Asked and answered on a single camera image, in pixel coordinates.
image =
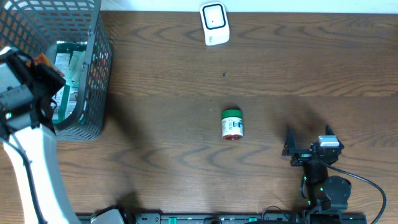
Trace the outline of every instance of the small bottle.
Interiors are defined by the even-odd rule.
[[[226,140],[238,140],[243,138],[242,111],[226,110],[221,114],[221,127],[223,138]]]

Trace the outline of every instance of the gray plastic basket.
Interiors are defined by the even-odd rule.
[[[0,47],[55,60],[57,41],[86,42],[76,107],[55,124],[60,141],[86,141],[103,126],[112,50],[100,16],[101,0],[0,0]]]

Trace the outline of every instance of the white background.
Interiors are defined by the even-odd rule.
[[[203,0],[102,0],[101,10],[198,12]],[[228,12],[398,13],[398,0],[223,0]]]

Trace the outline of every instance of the wood grain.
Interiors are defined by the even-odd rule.
[[[76,212],[117,201],[163,212],[296,209],[306,201],[302,169],[280,155],[286,127],[307,146],[330,124],[346,146],[335,166],[378,183],[388,198],[381,223],[398,221],[397,16],[230,13],[229,42],[207,47],[198,13],[101,15],[114,47],[104,131],[58,144]],[[244,114],[235,142],[220,137],[231,106]],[[0,161],[0,223],[22,223],[14,171],[4,152]],[[349,211],[371,221],[379,192],[346,178]]]

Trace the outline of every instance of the green lid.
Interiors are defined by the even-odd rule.
[[[239,117],[242,118],[242,111],[240,110],[226,110],[221,114],[221,119],[229,118],[229,117]]]

